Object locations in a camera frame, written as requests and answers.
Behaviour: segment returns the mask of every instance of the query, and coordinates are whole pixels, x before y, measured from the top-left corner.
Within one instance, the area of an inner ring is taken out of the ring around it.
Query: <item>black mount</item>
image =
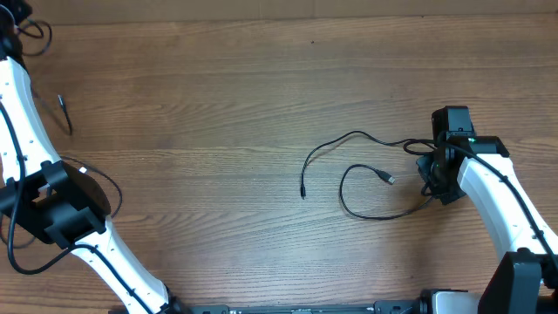
[[[417,160],[420,177],[442,204],[447,205],[465,196],[457,182],[459,167],[465,156],[444,143],[453,144],[475,154],[501,154],[509,152],[496,136],[477,136],[469,108],[446,106],[432,114],[432,134],[437,149]]]
[[[63,161],[46,161],[41,166],[40,171],[26,178],[17,224],[40,241],[56,243],[61,249],[92,232],[105,232],[105,217],[111,208],[100,185]],[[39,189],[46,184],[53,194],[37,200]],[[0,189],[0,212],[9,217],[17,185],[10,178]]]
[[[507,252],[479,301],[479,314],[558,313],[555,293],[539,297],[541,279],[549,289],[558,288],[556,275],[548,256]]]
[[[10,11],[11,15],[14,17],[15,25],[20,25],[33,13],[31,6],[24,0],[0,0],[0,5],[3,5]]]

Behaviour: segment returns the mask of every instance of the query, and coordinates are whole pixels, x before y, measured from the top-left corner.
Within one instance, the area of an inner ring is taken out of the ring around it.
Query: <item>wooden table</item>
[[[478,134],[498,135],[523,187],[558,229],[558,16],[121,24],[54,28],[28,59],[57,119],[39,111],[55,148],[106,171],[124,190],[116,226],[155,276],[189,304],[369,303],[422,288],[483,291],[492,242],[472,203],[438,202],[390,222],[352,219],[416,206],[416,158],[355,138],[431,138],[431,113],[469,106]],[[116,193],[99,179],[113,202]],[[20,233],[18,241],[26,235]],[[17,252],[36,267],[58,252]],[[119,300],[67,257],[22,276],[0,255],[0,312],[105,313]]]

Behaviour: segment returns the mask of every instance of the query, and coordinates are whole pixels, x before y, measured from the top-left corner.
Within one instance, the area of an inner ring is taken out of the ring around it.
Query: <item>black cable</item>
[[[131,297],[135,298],[136,301],[138,301],[138,303],[141,305],[141,307],[143,307],[143,309],[147,313],[153,314],[153,312],[149,309],[149,307],[146,305],[146,303],[143,302],[143,300],[141,300],[141,298],[138,295],[135,294],[134,289],[130,288],[130,286],[124,281],[124,279],[122,279],[122,277],[119,275],[119,273],[116,271],[116,269],[114,269],[114,267],[110,264],[110,262],[97,250],[97,248],[95,248],[91,245],[74,244],[70,248],[65,249],[64,251],[62,251],[62,253],[55,256],[47,264],[45,264],[45,265],[43,265],[43,266],[41,266],[37,269],[34,269],[34,270],[23,269],[22,267],[19,266],[19,264],[17,264],[16,257],[14,256],[14,243],[13,242],[14,242],[14,230],[15,230],[15,227],[16,227],[16,220],[17,220],[17,211],[19,210],[19,203],[22,200],[22,195],[23,195],[23,191],[24,191],[24,184],[25,184],[25,164],[24,163],[25,163],[25,159],[24,159],[24,155],[22,153],[21,147],[19,146],[19,141],[17,140],[16,131],[14,129],[14,126],[11,124],[10,117],[8,116],[8,113],[6,112],[6,109],[4,108],[2,101],[0,101],[0,111],[2,112],[3,118],[6,121],[6,126],[8,127],[8,131],[10,132],[11,141],[13,142],[14,148],[16,150],[17,159],[19,161],[20,177],[19,177],[19,183],[17,184],[17,196],[16,196],[16,200],[14,201],[14,207],[11,211],[10,228],[8,230],[8,259],[10,260],[10,264],[14,268],[14,270],[19,272],[20,274],[24,274],[24,275],[40,274],[43,271],[49,269],[52,265],[54,265],[55,263],[60,261],[62,258],[67,256],[68,254],[70,254],[73,250],[75,250],[75,249],[89,249],[93,254],[97,255],[97,257],[105,264],[105,266],[111,271],[112,275],[116,278],[116,280],[118,280],[118,282],[122,285],[122,287],[124,287],[126,292],[128,292],[128,294]],[[74,160],[78,163],[82,163],[81,161],[75,160],[73,158],[67,158],[67,159]]]
[[[412,151],[412,150],[409,149],[408,147],[409,147],[410,145],[413,145],[413,144],[423,144],[423,145],[425,145],[425,146],[431,148],[432,150],[436,149],[436,148],[432,145],[432,144],[434,144],[434,141],[433,141],[433,140],[404,139],[404,140],[398,140],[398,141],[394,141],[394,142],[384,142],[384,141],[382,141],[382,140],[378,140],[377,138],[371,136],[370,134],[368,134],[368,133],[366,133],[366,132],[364,132],[364,131],[358,131],[358,130],[356,130],[356,131],[348,132],[347,134],[341,136],[341,137],[338,138],[338,139],[329,141],[329,142],[327,142],[327,143],[323,143],[322,145],[320,145],[320,146],[314,148],[314,150],[312,150],[312,151],[310,152],[310,154],[308,154],[308,157],[306,157],[306,161],[304,162],[304,165],[303,165],[303,171],[302,171],[301,174],[300,174],[300,196],[301,196],[303,199],[306,197],[306,187],[304,186],[304,172],[306,171],[306,167],[307,167],[308,164],[310,163],[310,157],[312,157],[312,154],[315,153],[318,149],[320,149],[320,148],[322,148],[322,147],[325,147],[325,146],[328,146],[328,145],[331,145],[331,144],[333,144],[333,143],[339,142],[340,140],[343,140],[343,139],[345,139],[346,137],[348,137],[348,136],[350,136],[350,135],[352,135],[352,134],[362,134],[362,135],[364,135],[365,137],[367,137],[369,140],[372,140],[372,141],[374,141],[374,142],[376,142],[376,143],[378,143],[378,144],[385,145],[385,146],[390,146],[390,147],[393,147],[393,146],[396,146],[396,145],[399,145],[399,144],[404,144],[404,145],[403,145],[403,149],[404,149],[407,153],[409,153],[409,154],[426,155],[426,154],[430,154],[430,153],[431,153],[431,152],[424,152],[424,153],[423,153],[423,152]]]
[[[420,189],[420,194],[423,196],[434,196],[432,193],[427,193],[426,190],[430,188],[430,182],[425,183],[425,185]]]
[[[371,166],[368,166],[368,165],[361,165],[361,164],[356,164],[356,165],[352,165],[352,166],[348,167],[347,170],[345,170],[345,173],[343,174],[343,178],[341,178],[341,183],[339,184],[339,199],[341,200],[341,203],[343,204],[343,207],[347,211],[347,213],[349,213],[350,215],[355,216],[356,218],[365,219],[365,220],[375,220],[375,221],[388,221],[388,220],[392,220],[392,219],[397,219],[397,218],[400,218],[400,217],[403,217],[403,216],[406,216],[406,215],[410,215],[410,214],[412,214],[412,213],[414,213],[414,212],[416,212],[420,209],[426,208],[428,206],[428,204],[430,204],[430,202],[435,199],[434,196],[431,196],[422,205],[420,205],[416,208],[413,208],[413,209],[406,210],[405,212],[400,213],[400,214],[396,214],[396,215],[368,216],[368,215],[360,215],[360,214],[354,213],[347,207],[347,204],[345,203],[345,199],[343,198],[343,184],[345,182],[345,177],[347,176],[347,174],[351,171],[351,169],[356,168],[356,167],[364,167],[364,168],[370,169],[373,172],[375,172],[378,175],[378,177],[380,179],[382,179],[383,181],[389,182],[390,184],[393,183],[393,181],[390,181],[390,179],[392,179],[392,177],[389,174],[387,174],[385,171],[378,170],[374,167],[371,167]]]
[[[37,52],[33,52],[33,53],[26,53],[26,52],[22,52],[22,55],[26,56],[26,57],[38,57],[38,56],[42,56],[44,55],[49,48],[51,47],[51,43],[52,43],[52,27],[50,24],[46,23],[45,21],[34,21],[32,19],[27,19],[28,24],[22,26],[22,27],[18,27],[19,32],[18,35],[24,34],[25,36],[28,36],[30,38],[35,38],[35,39],[43,39],[44,38],[44,31],[43,28],[41,27],[41,25],[45,26],[49,32],[49,37],[46,41],[46,44],[44,44],[43,49],[41,49],[40,51]],[[28,28],[30,27],[35,27],[36,29],[38,29],[40,35],[36,35],[36,34],[32,34],[29,33],[27,31]]]
[[[502,174],[500,171],[498,171],[498,169],[496,169],[495,167],[490,165],[488,162],[481,159],[479,156],[477,156],[477,154],[471,153],[471,152],[469,152],[469,151],[467,151],[467,150],[465,150],[461,147],[455,146],[453,144],[445,143],[445,142],[440,142],[439,145],[442,146],[442,147],[451,148],[451,149],[453,149],[457,152],[460,152],[460,153],[464,154],[465,156],[467,156],[469,158],[475,159],[476,161],[479,162],[479,164],[481,164],[482,166],[486,167],[488,170],[490,170],[494,174],[496,174],[496,176],[502,182],[504,182],[504,184],[506,184],[507,188],[509,188],[509,190],[514,195],[517,202],[520,204],[521,210],[523,211],[523,214],[527,218],[527,221],[529,222],[529,225],[531,226],[531,229],[533,230],[534,235],[537,237],[537,239],[539,239],[539,242],[541,243],[541,246],[544,248],[545,252],[547,252],[548,257],[550,258],[550,261],[551,261],[552,265],[554,266],[555,270],[558,271],[558,260],[556,259],[556,256],[555,256],[554,252],[550,248],[550,245],[548,245],[547,239],[545,239],[545,237],[544,237],[544,233],[542,232],[541,229],[539,229],[539,226],[537,225],[536,221],[534,220],[533,215],[531,214],[531,211],[529,210],[529,207],[527,206],[525,201],[523,201],[523,197],[521,197],[520,192],[517,190],[517,188],[515,188],[514,184],[512,184],[512,182],[509,181],[507,176]]]
[[[66,103],[64,101],[64,99],[62,98],[62,95],[58,95],[58,101],[60,103],[60,107],[62,108],[62,112],[64,113],[64,116],[66,117],[66,122],[68,123],[68,134],[70,136],[73,135],[73,125],[71,124],[71,120],[70,120],[70,115],[68,115],[68,110],[66,108]]]
[[[35,38],[35,39],[43,39],[43,38],[44,38],[44,31],[43,31],[43,29],[41,28],[41,26],[39,26],[39,25],[37,24],[37,22],[35,22],[35,21],[31,20],[31,19],[28,19],[28,20],[27,20],[27,23],[28,23],[28,24],[25,25],[25,26],[23,26],[23,27],[17,27],[17,35],[19,35],[19,34],[24,34],[25,36],[28,36],[28,37],[30,37],[30,38]],[[29,33],[29,32],[27,31],[27,29],[30,28],[31,26],[32,26],[32,27],[35,27],[35,28],[37,29],[37,31],[39,32],[39,35],[36,35],[36,34],[33,34],[33,33]]]

